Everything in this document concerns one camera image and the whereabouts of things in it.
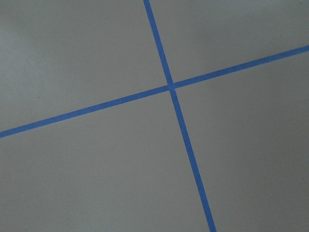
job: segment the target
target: blue painter's tape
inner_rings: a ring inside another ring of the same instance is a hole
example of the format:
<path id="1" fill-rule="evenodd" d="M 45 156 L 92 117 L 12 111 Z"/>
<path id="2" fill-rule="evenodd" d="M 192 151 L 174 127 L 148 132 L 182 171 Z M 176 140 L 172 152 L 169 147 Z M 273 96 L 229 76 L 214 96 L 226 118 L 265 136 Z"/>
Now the blue painter's tape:
<path id="1" fill-rule="evenodd" d="M 13 129 L 2 131 L 2 132 L 0 132 L 0 138 L 6 137 L 6 136 L 9 136 L 9 135 L 13 135 L 13 134 L 17 134 L 17 133 L 20 133 L 20 132 L 23 132 L 23 131 L 28 131 L 28 130 L 31 130 L 31 129 L 34 129 L 34 128 L 46 126 L 46 125 L 49 125 L 49 124 L 52 124 L 52 123 L 60 122 L 60 121 L 63 121 L 63 120 L 69 119 L 69 118 L 73 118 L 73 117 L 77 117 L 77 116 L 80 116 L 80 115 L 89 114 L 91 112 L 106 109 L 106 108 L 116 106 L 116 105 L 120 105 L 120 104 L 123 104 L 123 103 L 126 103 L 126 102 L 131 102 L 131 101 L 134 101 L 134 100 L 137 100 L 137 99 L 149 97 L 149 96 L 152 96 L 152 95 L 155 95 L 155 94 L 158 94 L 158 93 L 166 92 L 168 90 L 169 90 L 168 86 L 153 88 L 153 89 L 141 92 L 141 93 L 136 93 L 136 94 L 129 95 L 129 96 L 126 96 L 126 97 L 123 97 L 123 98 L 118 98 L 118 99 L 108 101 L 108 102 L 105 102 L 105 103 L 101 103 L 101 104 L 98 104 L 98 105 L 93 105 L 93 106 L 90 106 L 90 107 L 87 107 L 87 108 L 84 108 L 84 109 L 69 112 L 69 113 L 66 113 L 66 114 L 63 114 L 63 115 L 58 115 L 58 116 L 55 116 L 55 117 L 47 118 L 47 119 L 37 121 L 37 122 L 33 122 L 33 123 L 30 123 L 30 124 L 27 124 L 27 125 L 24 125 L 24 126 L 20 126 L 20 127 L 16 127 L 16 128 L 13 128 Z"/>
<path id="2" fill-rule="evenodd" d="M 218 71 L 215 71 L 215 72 L 210 72 L 208 74 L 204 74 L 204 75 L 201 75 L 201 76 L 196 76 L 196 77 L 193 77 L 193 78 L 190 78 L 190 79 L 179 81 L 179 82 L 174 83 L 174 86 L 175 86 L 175 88 L 180 88 L 180 87 L 191 85 L 191 84 L 194 84 L 194 83 L 197 83 L 197 82 L 213 79 L 213 78 L 218 77 L 218 76 L 226 75 L 226 74 L 229 74 L 229 73 L 234 73 L 234 72 L 244 70 L 244 69 L 248 69 L 248 68 L 251 68 L 251 67 L 254 67 L 254 66 L 258 66 L 258 65 L 261 65 L 261 64 L 276 61 L 278 59 L 283 59 L 283 58 L 295 56 L 295 55 L 305 53 L 305 52 L 308 52 L 308 51 L 309 51 L 309 45 L 304 46 L 304 47 L 299 47 L 299 48 L 289 50 L 289 51 L 286 51 L 286 52 L 282 52 L 282 53 L 278 53 L 278 54 L 275 54 L 275 55 L 272 55 L 272 56 L 269 56 L 269 57 L 256 59 L 256 60 L 253 60 L 253 61 L 250 61 L 250 62 L 235 65 L 235 66 L 232 66 L 232 67 L 229 67 L 229 68 L 226 68 L 226 69 L 221 69 L 221 70 L 218 70 Z"/>
<path id="3" fill-rule="evenodd" d="M 148 0 L 144 1 L 144 5 L 145 5 L 145 9 L 147 12 L 147 16 L 148 16 L 148 20 L 150 23 L 150 27 L 152 29 L 153 35 L 154 35 L 154 41 L 160 56 L 160 60 L 161 60 L 161 64 L 162 64 L 162 68 L 165 74 L 165 78 L 166 78 L 166 82 L 168 83 L 169 88 L 173 88 L 173 80 L 169 71 L 169 65 L 168 62 L 166 60 L 165 57 L 165 53 L 164 53 L 164 49 L 163 49 L 163 45 L 161 43 L 161 39 L 160 39 L 160 35 L 159 35 L 159 31 L 158 28 L 156 26 L 155 23 L 155 17 L 153 14 L 153 11 L 151 9 L 151 5 L 150 2 Z"/>
<path id="4" fill-rule="evenodd" d="M 187 154 L 188 154 L 188 157 L 189 157 L 189 161 L 190 161 L 190 164 L 191 164 L 191 168 L 192 168 L 192 171 L 193 171 L 193 175 L 194 175 L 194 179 L 195 179 L 195 182 L 196 182 L 196 185 L 197 185 L 199 196 L 200 196 L 201 201 L 202 201 L 202 205 L 203 205 L 203 209 L 204 209 L 204 212 L 205 212 L 208 227 L 209 227 L 210 232 L 216 232 L 216 227 L 214 225 L 214 221 L 213 221 L 213 218 L 212 218 L 211 209 L 209 207 L 206 192 L 205 192 L 203 182 L 202 182 L 199 170 L 198 170 L 197 161 L 196 161 L 195 156 L 194 156 L 194 152 L 193 152 L 193 149 L 192 149 L 192 145 L 191 145 L 191 141 L 190 141 L 189 134 L 188 134 L 188 131 L 187 131 L 187 127 L 186 127 L 185 122 L 184 122 L 183 113 L 182 113 L 182 110 L 180 108 L 180 104 L 179 104 L 179 101 L 178 101 L 176 90 L 175 90 L 173 80 L 172 80 L 172 77 L 171 77 L 171 74 L 170 74 L 170 71 L 169 71 L 169 65 L 168 65 L 168 62 L 166 60 L 166 56 L 165 56 L 164 49 L 163 49 L 163 46 L 162 46 L 162 43 L 161 43 L 159 31 L 158 31 L 158 28 L 157 28 L 156 23 L 155 23 L 155 17 L 154 17 L 153 11 L 151 9 L 149 0 L 144 0 L 144 5 L 145 5 L 145 9 L 146 9 L 146 12 L 147 12 L 147 15 L 148 15 L 148 20 L 149 20 L 149 23 L 150 23 L 150 26 L 151 26 L 151 29 L 152 29 L 152 32 L 153 32 L 153 35 L 154 35 L 155 44 L 156 44 L 156 47 L 157 47 L 157 50 L 158 50 L 158 53 L 159 53 L 159 56 L 160 56 L 161 64 L 162 64 L 164 74 L 165 74 L 165 78 L 166 78 L 166 81 L 167 81 L 167 84 L 168 84 L 168 87 L 169 87 L 170 96 L 171 96 L 172 101 L 173 101 L 177 120 L 178 120 L 180 129 L 181 129 L 183 141 L 184 141 L 184 144 L 185 144 L 185 148 L 187 150 Z"/>

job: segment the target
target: blue line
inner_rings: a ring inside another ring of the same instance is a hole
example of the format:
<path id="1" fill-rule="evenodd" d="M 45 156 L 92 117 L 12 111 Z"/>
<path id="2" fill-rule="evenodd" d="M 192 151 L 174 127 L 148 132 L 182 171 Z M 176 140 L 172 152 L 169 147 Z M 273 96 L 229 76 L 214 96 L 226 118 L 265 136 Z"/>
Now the blue line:
<path id="1" fill-rule="evenodd" d="M 162 43 L 161 43 L 159 31 L 158 31 L 158 28 L 157 28 L 156 23 L 155 23 L 155 17 L 154 17 L 153 11 L 151 9 L 149 0 L 144 0 L 144 5 L 145 5 L 145 9 L 146 9 L 146 12 L 147 12 L 147 15 L 148 15 L 148 20 L 149 20 L 149 23 L 150 23 L 150 26 L 151 26 L 151 29 L 152 29 L 152 32 L 153 32 L 153 35 L 154 35 L 155 44 L 156 44 L 157 49 L 158 49 L 158 53 L 159 53 L 160 60 L 161 60 L 161 63 L 162 63 L 162 67 L 163 67 L 163 70 L 164 70 L 165 78 L 166 78 L 166 81 L 167 81 L 167 84 L 168 84 L 168 87 L 169 87 L 170 96 L 171 96 L 172 101 L 173 101 L 177 120 L 178 120 L 180 129 L 181 129 L 181 133 L 182 133 L 182 136 L 183 136 L 185 148 L 186 148 L 187 153 L 188 153 L 189 161 L 190 161 L 190 164 L 191 164 L 191 168 L 192 168 L 192 171 L 193 171 L 193 175 L 194 175 L 194 179 L 195 179 L 195 182 L 196 182 L 196 185 L 197 185 L 199 196 L 200 196 L 201 201 L 202 201 L 202 205 L 203 205 L 203 209 L 204 209 L 204 212 L 205 212 L 208 227 L 209 227 L 210 232 L 216 232 L 216 227 L 215 227 L 214 222 L 213 222 L 211 209 L 209 207 L 206 192 L 205 192 L 203 182 L 202 182 L 199 170 L 198 170 L 197 161 L 196 161 L 195 156 L 194 156 L 194 152 L 193 152 L 193 149 L 192 149 L 189 134 L 188 134 L 185 122 L 184 122 L 183 113 L 182 113 L 181 107 L 179 105 L 177 93 L 176 93 L 176 90 L 175 90 L 175 87 L 174 87 L 174 84 L 173 84 L 173 80 L 172 80 L 172 77 L 171 77 L 171 74 L 170 74 L 170 71 L 169 71 L 169 65 L 168 65 L 168 62 L 167 62 L 167 59 L 166 59 L 166 56 L 165 56 L 165 53 L 164 53 L 164 49 L 163 49 L 163 46 L 162 46 Z"/>
<path id="2" fill-rule="evenodd" d="M 17 133 L 20 133 L 20 132 L 23 132 L 23 131 L 28 131 L 28 130 L 31 130 L 31 129 L 34 129 L 34 128 L 37 128 L 37 127 L 42 127 L 42 126 L 52 124 L 52 123 L 55 123 L 55 122 L 63 121 L 63 120 L 69 119 L 69 118 L 88 114 L 88 113 L 91 113 L 91 112 L 94 112 L 94 111 L 97 111 L 97 110 L 109 108 L 109 107 L 112 107 L 112 106 L 115 106 L 115 105 L 120 105 L 120 104 L 123 104 L 123 103 L 126 103 L 126 102 L 130 102 L 130 101 L 133 101 L 133 100 L 140 99 L 140 98 L 145 98 L 145 97 L 148 97 L 148 96 L 151 96 L 151 95 L 154 95 L 154 94 L 166 92 L 166 91 L 169 91 L 170 89 L 173 89 L 173 88 L 180 88 L 180 87 L 188 86 L 188 85 L 198 83 L 198 82 L 201 82 L 201 81 L 205 81 L 205 80 L 209 80 L 209 79 L 212 79 L 212 78 L 215 78 L 215 77 L 218 77 L 218 76 L 226 75 L 226 74 L 229 74 L 229 73 L 234 73 L 234 72 L 244 70 L 244 69 L 248 69 L 248 68 L 251 68 L 251 67 L 254 67 L 254 66 L 258 66 L 258 65 L 261 65 L 261 64 L 276 61 L 278 59 L 283 59 L 283 58 L 295 56 L 295 55 L 305 53 L 305 52 L 308 52 L 308 51 L 309 51 L 309 45 L 304 46 L 304 47 L 300 47 L 300 48 L 296 48 L 296 49 L 293 49 L 293 50 L 290 50 L 290 51 L 282 52 L 282 53 L 279 53 L 279 54 L 275 54 L 275 55 L 272 55 L 272 56 L 269 56 L 269 57 L 265 57 L 265 58 L 253 60 L 253 61 L 250 61 L 250 62 L 247 62 L 247 63 L 232 66 L 232 67 L 229 67 L 229 68 L 226 68 L 226 69 L 207 73 L 207 74 L 204 74 L 204 75 L 201 75 L 201 76 L 186 79 L 186 80 L 183 80 L 183 81 L 179 81 L 179 82 L 176 82 L 174 84 L 172 83 L 172 85 L 170 84 L 171 87 L 162 86 L 162 87 L 150 89 L 148 91 L 133 94 L 133 95 L 126 96 L 126 97 L 123 97 L 123 98 L 119 98 L 119 99 L 116 99 L 116 100 L 113 100 L 113 101 L 108 101 L 108 102 L 101 103 L 101 104 L 98 104 L 98 105 L 90 106 L 90 107 L 80 109 L 80 110 L 76 110 L 76 111 L 73 111 L 73 112 L 70 112 L 70 113 L 67 113 L 67 114 L 51 117 L 51 118 L 48 118 L 48 119 L 44 119 L 44 120 L 41 120 L 41 121 L 38 121 L 38 122 L 33 122 L 33 123 L 30 123 L 30 124 L 27 124 L 27 125 L 24 125 L 24 126 L 20 126 L 20 127 L 17 127 L 17 128 L 1 131 L 0 132 L 0 138 L 6 137 L 6 136 L 9 136 L 9 135 L 13 135 L 13 134 L 17 134 Z M 170 73 L 167 62 L 166 62 L 166 67 L 167 67 L 167 69 L 165 69 L 165 71 L 167 71 L 167 73 Z"/>
<path id="3" fill-rule="evenodd" d="M 141 92 L 141 93 L 136 93 L 136 94 L 129 95 L 129 96 L 126 96 L 126 97 L 123 97 L 123 98 L 118 98 L 118 99 L 115 99 L 115 100 L 112 100 L 112 101 L 101 103 L 101 104 L 98 104 L 98 105 L 89 106 L 89 107 L 84 108 L 84 109 L 72 111 L 72 112 L 69 112 L 69 113 L 66 113 L 66 114 L 62 114 L 62 115 L 47 118 L 47 119 L 44 119 L 44 120 L 41 120 L 41 121 L 33 122 L 33 123 L 30 123 L 30 124 L 27 124 L 27 125 L 24 125 L 24 126 L 20 126 L 20 127 L 16 127 L 16 128 L 13 128 L 13 129 L 2 131 L 2 132 L 0 132 L 0 138 L 6 137 L 6 136 L 9 136 L 9 135 L 13 135 L 13 134 L 17 134 L 17 133 L 20 133 L 20 132 L 28 131 L 28 130 L 31 130 L 31 129 L 34 129 L 34 128 L 46 126 L 46 125 L 49 125 L 49 124 L 52 124 L 52 123 L 60 122 L 60 121 L 63 121 L 63 120 L 69 119 L 69 118 L 73 118 L 73 117 L 77 117 L 77 116 L 80 116 L 80 115 L 89 114 L 91 112 L 106 109 L 106 108 L 116 106 L 116 105 L 120 105 L 120 104 L 123 104 L 123 103 L 126 103 L 126 102 L 131 102 L 131 101 L 134 101 L 134 100 L 137 100 L 137 99 L 149 97 L 149 96 L 152 96 L 152 95 L 155 95 L 155 94 L 158 94 L 158 93 L 166 92 L 168 90 L 169 90 L 168 86 L 162 86 L 162 87 L 153 88 L 153 89 Z"/>
<path id="4" fill-rule="evenodd" d="M 308 51 L 309 51 L 309 45 L 304 46 L 304 47 L 299 47 L 299 48 L 289 50 L 289 51 L 286 51 L 286 52 L 282 52 L 282 53 L 278 53 L 278 54 L 275 54 L 275 55 L 272 55 L 272 56 L 269 56 L 269 57 L 256 59 L 256 60 L 249 61 L 249 62 L 246 62 L 246 63 L 243 63 L 243 64 L 235 65 L 235 66 L 232 66 L 232 67 L 229 67 L 229 68 L 226 68 L 226 69 L 221 69 L 221 70 L 218 70 L 218 71 L 215 71 L 215 72 L 210 72 L 208 74 L 204 74 L 204 75 L 201 75 L 201 76 L 196 76 L 196 77 L 193 77 L 193 78 L 190 78 L 190 79 L 179 81 L 179 82 L 174 83 L 174 86 L 175 86 L 175 88 L 180 88 L 180 87 L 191 85 L 191 84 L 194 84 L 194 83 L 197 83 L 197 82 L 209 80 L 209 79 L 212 79 L 212 78 L 215 78 L 215 77 L 218 77 L 218 76 L 226 75 L 226 74 L 229 74 L 229 73 L 234 73 L 234 72 L 244 70 L 244 69 L 248 69 L 248 68 L 251 68 L 251 67 L 254 67 L 254 66 L 258 66 L 258 65 L 261 65 L 261 64 L 276 61 L 278 59 L 283 59 L 283 58 L 295 56 L 295 55 L 305 53 L 305 52 L 308 52 Z"/>

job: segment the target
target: gray floor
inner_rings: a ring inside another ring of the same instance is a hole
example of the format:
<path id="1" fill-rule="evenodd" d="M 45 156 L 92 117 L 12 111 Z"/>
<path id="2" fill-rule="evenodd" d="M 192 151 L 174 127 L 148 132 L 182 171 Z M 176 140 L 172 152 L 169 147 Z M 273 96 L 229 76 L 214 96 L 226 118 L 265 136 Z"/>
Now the gray floor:
<path id="1" fill-rule="evenodd" d="M 174 82 L 309 44 L 307 0 L 151 4 Z M 308 230 L 308 63 L 176 89 L 218 232 Z M 0 133 L 166 84 L 143 1 L 0 1 Z M 210 231 L 169 92 L 0 138 L 0 231 Z"/>

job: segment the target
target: concrete floor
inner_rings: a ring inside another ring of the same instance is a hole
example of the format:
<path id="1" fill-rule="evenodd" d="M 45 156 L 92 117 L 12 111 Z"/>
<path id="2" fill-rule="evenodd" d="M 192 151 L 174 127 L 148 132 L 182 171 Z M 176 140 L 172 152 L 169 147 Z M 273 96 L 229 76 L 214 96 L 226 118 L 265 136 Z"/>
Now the concrete floor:
<path id="1" fill-rule="evenodd" d="M 148 3 L 0 1 L 0 231 L 308 231 L 309 1 Z"/>

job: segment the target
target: blue tape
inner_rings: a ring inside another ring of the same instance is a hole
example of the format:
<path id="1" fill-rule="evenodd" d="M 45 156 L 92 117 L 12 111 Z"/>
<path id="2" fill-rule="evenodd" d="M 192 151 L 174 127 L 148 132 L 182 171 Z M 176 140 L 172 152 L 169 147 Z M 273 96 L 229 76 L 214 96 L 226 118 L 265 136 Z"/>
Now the blue tape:
<path id="1" fill-rule="evenodd" d="M 131 102 L 131 101 L 134 101 L 134 100 L 137 100 L 137 99 L 149 97 L 149 96 L 152 96 L 152 95 L 155 95 L 155 94 L 158 94 L 158 93 L 166 92 L 168 90 L 169 90 L 168 86 L 162 86 L 162 87 L 153 88 L 153 89 L 141 92 L 141 93 L 136 93 L 136 94 L 129 95 L 129 96 L 126 96 L 126 97 L 123 97 L 123 98 L 118 98 L 118 99 L 115 99 L 115 100 L 112 100 L 112 101 L 101 103 L 101 104 L 98 104 L 98 105 L 89 106 L 89 107 L 84 108 L 84 109 L 76 110 L 76 111 L 69 112 L 69 113 L 66 113 L 66 114 L 63 114 L 63 115 L 58 115 L 58 116 L 47 118 L 47 119 L 44 119 L 44 120 L 41 120 L 41 121 L 33 122 L 33 123 L 30 123 L 30 124 L 27 124 L 27 125 L 24 125 L 24 126 L 20 126 L 20 127 L 16 127 L 16 128 L 13 128 L 13 129 L 2 131 L 2 132 L 0 132 L 0 138 L 6 137 L 6 136 L 9 136 L 9 135 L 13 135 L 13 134 L 17 134 L 17 133 L 20 133 L 20 132 L 28 131 L 28 130 L 31 130 L 31 129 L 34 129 L 34 128 L 46 126 L 46 125 L 49 125 L 49 124 L 52 124 L 52 123 L 60 122 L 60 121 L 63 121 L 63 120 L 69 119 L 69 118 L 73 118 L 73 117 L 77 117 L 77 116 L 80 116 L 80 115 L 89 114 L 91 112 L 106 109 L 106 108 L 116 106 L 116 105 L 120 105 L 120 104 L 123 104 L 123 103 L 126 103 L 126 102 Z"/>
<path id="2" fill-rule="evenodd" d="M 254 67 L 254 66 L 258 66 L 258 65 L 261 65 L 261 64 L 276 61 L 278 59 L 283 59 L 283 58 L 295 56 L 295 55 L 305 53 L 305 52 L 308 52 L 308 51 L 309 51 L 309 45 L 304 46 L 304 47 L 300 47 L 300 48 L 296 48 L 296 49 L 293 49 L 293 50 L 290 50 L 290 51 L 282 52 L 282 53 L 279 53 L 279 54 L 275 54 L 275 55 L 272 55 L 272 56 L 269 56 L 269 57 L 253 60 L 253 61 L 250 61 L 250 62 L 247 62 L 247 63 L 235 65 L 235 66 L 232 66 L 232 67 L 229 67 L 229 68 L 226 68 L 226 69 L 207 73 L 207 74 L 204 74 L 204 75 L 201 75 L 201 76 L 186 79 L 186 80 L 183 80 L 183 81 L 179 81 L 179 82 L 174 83 L 173 87 L 162 86 L 162 87 L 150 89 L 148 91 L 133 94 L 133 95 L 123 97 L 123 98 L 119 98 L 119 99 L 116 99 L 116 100 L 113 100 L 113 101 L 108 101 L 108 102 L 105 102 L 105 103 L 102 103 L 102 104 L 90 106 L 90 107 L 87 107 L 87 108 L 84 108 L 84 109 L 81 109 L 81 110 L 77 110 L 77 111 L 73 111 L 73 112 L 70 112 L 70 113 L 67 113 L 67 114 L 63 114 L 63 115 L 55 116 L 55 117 L 52 117 L 52 118 L 44 119 L 44 120 L 41 120 L 41 121 L 38 121 L 38 122 L 33 122 L 33 123 L 30 123 L 30 124 L 27 124 L 27 125 L 24 125 L 24 126 L 20 126 L 20 127 L 17 127 L 17 128 L 1 131 L 0 132 L 0 138 L 6 137 L 6 136 L 9 136 L 9 135 L 13 135 L 13 134 L 17 134 L 17 133 L 20 133 L 20 132 L 23 132 L 23 131 L 28 131 L 28 130 L 31 130 L 31 129 L 34 129 L 34 128 L 37 128 L 37 127 L 42 127 L 42 126 L 52 124 L 52 123 L 55 123 L 55 122 L 63 121 L 63 120 L 69 119 L 69 118 L 79 116 L 79 115 L 88 114 L 88 113 L 91 113 L 91 112 L 94 112 L 94 111 L 97 111 L 97 110 L 109 108 L 109 107 L 112 107 L 112 106 L 115 106 L 115 105 L 120 105 L 120 104 L 123 104 L 123 103 L 126 103 L 126 102 L 137 100 L 139 98 L 145 98 L 145 97 L 148 97 L 148 96 L 151 96 L 151 95 L 154 95 L 154 94 L 166 92 L 166 91 L 169 91 L 171 88 L 180 88 L 180 87 L 188 86 L 188 85 L 191 85 L 191 84 L 194 84 L 194 83 L 209 80 L 209 79 L 212 79 L 212 78 L 215 78 L 215 77 L 218 77 L 218 76 L 222 76 L 222 75 L 226 75 L 226 74 L 229 74 L 229 73 L 234 73 L 234 72 L 244 70 L 244 69 L 248 69 L 248 68 L 251 68 L 251 67 Z M 170 73 L 167 62 L 166 62 L 165 67 L 167 67 L 167 68 L 165 68 L 165 71 L 167 71 L 167 73 Z"/>
<path id="3" fill-rule="evenodd" d="M 167 84 L 168 84 L 168 87 L 169 87 L 170 96 L 171 96 L 172 101 L 173 101 L 177 120 L 178 120 L 180 129 L 181 129 L 183 141 L 184 141 L 184 144 L 185 144 L 185 148 L 187 150 L 187 154 L 188 154 L 188 157 L 189 157 L 189 161 L 190 161 L 190 164 L 191 164 L 191 168 L 192 168 L 192 171 L 193 171 L 193 175 L 194 175 L 194 179 L 195 179 L 195 182 L 196 182 L 196 185 L 197 185 L 199 196 L 200 196 L 201 201 L 202 201 L 202 205 L 203 205 L 203 209 L 204 209 L 204 212 L 205 212 L 208 227 L 209 227 L 210 232 L 216 232 L 216 227 L 215 227 L 214 222 L 213 222 L 211 209 L 209 207 L 206 192 L 205 192 L 203 182 L 202 182 L 199 170 L 198 170 L 197 161 L 196 161 L 195 156 L 194 156 L 194 152 L 193 152 L 193 149 L 192 149 L 192 145 L 191 145 L 191 141 L 190 141 L 189 134 L 188 134 L 188 131 L 187 131 L 187 127 L 186 127 L 185 122 L 184 122 L 183 113 L 182 113 L 182 110 L 181 110 L 181 107 L 180 107 L 180 104 L 179 104 L 179 101 L 178 101 L 176 90 L 175 90 L 173 80 L 172 80 L 172 77 L 171 77 L 171 74 L 170 74 L 170 71 L 169 71 L 169 65 L 168 65 L 168 62 L 167 62 L 167 59 L 166 59 L 166 56 L 165 56 L 165 53 L 164 53 L 164 49 L 163 49 L 163 46 L 162 46 L 162 43 L 161 43 L 159 31 L 158 31 L 158 28 L 157 28 L 156 23 L 155 23 L 155 17 L 154 17 L 153 11 L 151 9 L 149 0 L 144 0 L 144 5 L 145 5 L 145 9 L 146 9 L 146 12 L 147 12 L 147 15 L 148 15 L 148 20 L 149 20 L 149 23 L 150 23 L 150 26 L 151 26 L 151 29 L 152 29 L 152 32 L 153 32 L 153 35 L 154 35 L 155 44 L 156 44 L 156 47 L 157 47 L 157 50 L 158 50 L 158 53 L 159 53 L 159 56 L 160 56 L 161 64 L 162 64 L 163 71 L 164 71 L 164 74 L 165 74 L 165 78 L 166 78 L 166 81 L 167 81 Z"/>
<path id="4" fill-rule="evenodd" d="M 235 65 L 235 66 L 232 66 L 232 67 L 229 67 L 229 68 L 226 68 L 226 69 L 221 69 L 221 70 L 218 70 L 218 71 L 215 71 L 215 72 L 210 72 L 208 74 L 204 74 L 204 75 L 201 75 L 201 76 L 196 76 L 196 77 L 193 77 L 193 78 L 190 78 L 190 79 L 179 81 L 179 82 L 174 83 L 174 86 L 175 86 L 175 88 L 188 86 L 188 85 L 191 85 L 191 84 L 194 84 L 194 83 L 197 83 L 197 82 L 209 80 L 209 79 L 212 79 L 212 78 L 215 78 L 215 77 L 218 77 L 218 76 L 222 76 L 222 75 L 226 75 L 226 74 L 229 74 L 229 73 L 234 73 L 234 72 L 244 70 L 244 69 L 248 69 L 248 68 L 251 68 L 251 67 L 254 67 L 254 66 L 258 66 L 258 65 L 261 65 L 261 64 L 276 61 L 278 59 L 283 59 L 283 58 L 295 56 L 295 55 L 305 53 L 305 52 L 308 52 L 308 51 L 309 51 L 309 45 L 304 46 L 304 47 L 299 47 L 299 48 L 296 48 L 296 49 L 293 49 L 293 50 L 290 50 L 290 51 L 286 51 L 286 52 L 282 52 L 282 53 L 278 53 L 278 54 L 275 54 L 275 55 L 272 55 L 272 56 L 269 56 L 269 57 L 256 59 L 256 60 L 249 61 L 249 62 L 246 62 L 246 63 L 243 63 L 243 64 Z"/>

